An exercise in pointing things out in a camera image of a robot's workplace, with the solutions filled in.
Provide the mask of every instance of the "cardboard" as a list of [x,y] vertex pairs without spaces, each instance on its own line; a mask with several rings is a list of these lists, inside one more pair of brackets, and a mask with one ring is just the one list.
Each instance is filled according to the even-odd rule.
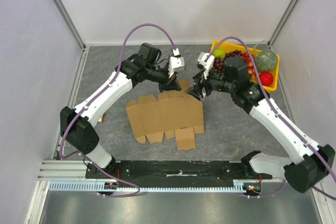
[[204,133],[203,104],[185,93],[188,80],[180,80],[181,91],[160,93],[158,100],[152,94],[132,100],[126,111],[133,135],[139,143],[161,143],[175,138],[178,150],[196,148],[195,134]]

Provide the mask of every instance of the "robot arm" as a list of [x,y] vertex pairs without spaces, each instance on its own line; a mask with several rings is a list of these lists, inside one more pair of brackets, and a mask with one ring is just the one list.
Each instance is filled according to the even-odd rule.
[[60,113],[61,136],[73,118],[84,108],[81,116],[72,125],[66,140],[101,168],[114,162],[115,159],[100,145],[99,137],[94,130],[105,111],[144,80],[158,83],[160,92],[181,90],[176,78],[177,72],[184,70],[184,59],[180,57],[178,49],[173,50],[173,56],[163,68],[157,64],[160,56],[159,49],[147,43],[142,44],[137,54],[122,62],[120,72],[113,83],[110,82],[116,72],[113,72],[99,89],[74,109],[64,107]]
[[[201,71],[194,76],[194,86],[186,92],[198,100],[212,91],[229,93],[234,103],[258,120],[284,147],[289,158],[265,155],[258,151],[248,154],[245,159],[249,167],[257,173],[267,173],[286,178],[297,191],[304,192],[327,176],[328,171],[313,151],[301,141],[285,123],[276,116],[264,97],[260,86],[250,83],[247,65],[239,57],[225,60],[224,73],[217,73],[212,67],[213,56],[206,62],[207,54],[201,53],[198,67]],[[332,166],[335,151],[330,145],[320,146],[306,136],[283,112],[272,98],[269,98],[277,110],[277,115],[285,118],[306,141],[317,150],[324,160]]]

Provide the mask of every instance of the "white panel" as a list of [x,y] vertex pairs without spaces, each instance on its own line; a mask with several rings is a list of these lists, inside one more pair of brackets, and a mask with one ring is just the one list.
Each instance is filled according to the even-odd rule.
[[[62,0],[87,44],[120,44],[141,23],[156,23],[176,42],[210,42],[228,35],[269,39],[290,0]],[[130,42],[167,43],[154,28]]]
[[[275,43],[298,126],[336,148],[336,0],[301,0]],[[327,179],[327,191],[336,185]]]
[[52,0],[0,0],[0,222],[23,223],[80,48]]

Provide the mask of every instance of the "yellow crate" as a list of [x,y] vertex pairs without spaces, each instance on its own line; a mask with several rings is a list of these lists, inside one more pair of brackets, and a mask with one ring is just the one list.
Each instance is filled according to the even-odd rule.
[[[215,40],[211,46],[211,50],[219,43],[219,40]],[[246,52],[245,47],[241,46],[241,45],[237,45],[237,44],[232,44],[232,43],[228,43],[228,42],[223,42],[218,49],[222,49],[224,52],[231,52],[234,50],[239,50],[242,51],[242,53]],[[251,54],[256,55],[254,48],[248,48],[251,52]],[[275,69],[273,69],[272,71],[270,71],[270,73],[273,75],[273,83],[270,86],[264,86],[264,89],[270,93],[273,91],[277,90],[278,87],[278,76],[279,76],[279,66],[280,66],[280,56],[278,56],[278,64],[277,67]],[[252,82],[254,83],[258,83],[257,79],[251,79]]]

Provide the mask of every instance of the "gray floor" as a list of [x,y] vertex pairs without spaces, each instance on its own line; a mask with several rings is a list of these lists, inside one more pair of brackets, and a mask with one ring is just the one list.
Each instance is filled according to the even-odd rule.
[[[279,188],[263,183],[263,191]],[[49,191],[40,224],[319,224],[312,192],[289,185],[275,197],[247,199],[230,193],[147,193],[102,198],[94,192]]]
[[[159,46],[167,57],[171,46]],[[179,79],[190,79],[198,72],[196,59],[200,52],[209,52],[210,45],[180,45],[186,70]],[[90,47],[83,72],[76,104],[85,100],[111,75],[118,63],[120,46]],[[137,53],[139,46],[127,46],[124,58]],[[240,160],[253,150],[266,154],[286,156],[285,150],[275,138],[255,119],[233,104],[230,96],[213,92],[204,100],[205,133],[196,135],[196,149],[178,151],[175,139],[162,143],[138,143],[132,134],[125,110],[126,104],[140,95],[158,95],[158,85],[149,81],[138,84],[120,98],[105,114],[103,123],[96,130],[102,145],[116,159],[133,160]],[[280,88],[271,94],[280,109],[287,113]],[[65,153],[72,151],[66,144]]]

